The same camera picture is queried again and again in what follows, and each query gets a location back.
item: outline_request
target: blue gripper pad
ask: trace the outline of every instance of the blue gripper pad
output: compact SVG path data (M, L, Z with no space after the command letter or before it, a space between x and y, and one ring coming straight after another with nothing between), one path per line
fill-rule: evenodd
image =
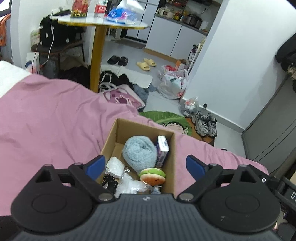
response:
M189 155L186 158L186 169L196 181L205 175L206 166L206 164L202 163L193 155Z
M105 157L103 155L99 155L86 163L83 166L83 170L85 174L88 175L92 180L96 180L103 171L105 171Z

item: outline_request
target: gray plush toy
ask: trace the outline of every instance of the gray plush toy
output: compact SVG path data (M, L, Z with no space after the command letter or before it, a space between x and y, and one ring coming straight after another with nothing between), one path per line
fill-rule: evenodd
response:
M155 167L157 149L146 136L129 138L122 150L122 156L137 173L145 168Z

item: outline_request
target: slide sandal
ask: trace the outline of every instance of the slide sandal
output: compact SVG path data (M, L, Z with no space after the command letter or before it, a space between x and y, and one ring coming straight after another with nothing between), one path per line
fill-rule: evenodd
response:
M122 56L118 62L118 65L126 66L128 64L128 58Z
M147 58L145 58L143 60L144 60L144 62L146 62L147 64L149 64L152 67L155 67L156 66L156 63L153 61L153 59L147 59Z
M150 67L147 63L137 62L137 65L144 71L149 71Z
M116 64L120 58L116 55L113 55L111 58L108 59L107 63L108 64Z

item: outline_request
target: pink bedsheet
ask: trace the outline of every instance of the pink bedsheet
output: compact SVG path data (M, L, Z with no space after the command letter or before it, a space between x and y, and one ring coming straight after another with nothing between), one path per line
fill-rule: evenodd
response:
M111 104L99 94L68 80L30 75L0 99L0 215L10 214L10 204L24 185L46 163L67 168L86 163L100 154L116 118L162 128L136 109ZM262 165L216 149L190 136L176 133L176 193L194 183L185 160L192 154L205 163L227 169Z

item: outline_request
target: floor mat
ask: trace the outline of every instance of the floor mat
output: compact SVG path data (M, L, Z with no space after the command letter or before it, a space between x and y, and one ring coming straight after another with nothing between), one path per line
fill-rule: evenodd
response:
M130 46L130 47L133 47L133 48L136 48L136 49L142 49L142 48L144 48L146 46L145 44L138 43L138 42L128 40L128 39L121 39L121 40L117 40L117 41L114 41L114 42L118 43L118 44L123 44L123 45L126 45L126 46Z
M141 112L141 116L145 116L154 122L161 124L174 131L189 135L197 140L204 141L214 146L215 138L209 136L202 137L196 133L194 124L191 118L186 118L181 115L174 114L172 112L161 112L161 111L147 111Z

